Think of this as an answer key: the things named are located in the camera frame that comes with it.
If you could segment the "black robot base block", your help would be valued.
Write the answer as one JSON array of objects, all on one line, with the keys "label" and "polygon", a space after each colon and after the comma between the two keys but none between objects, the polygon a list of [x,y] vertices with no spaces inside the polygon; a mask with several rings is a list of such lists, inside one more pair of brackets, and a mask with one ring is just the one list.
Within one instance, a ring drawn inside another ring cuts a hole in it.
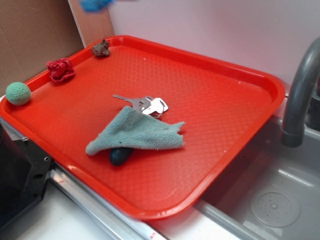
[{"label": "black robot base block", "polygon": [[0,231],[39,204],[45,195],[52,157],[32,140],[13,140],[0,127]]}]

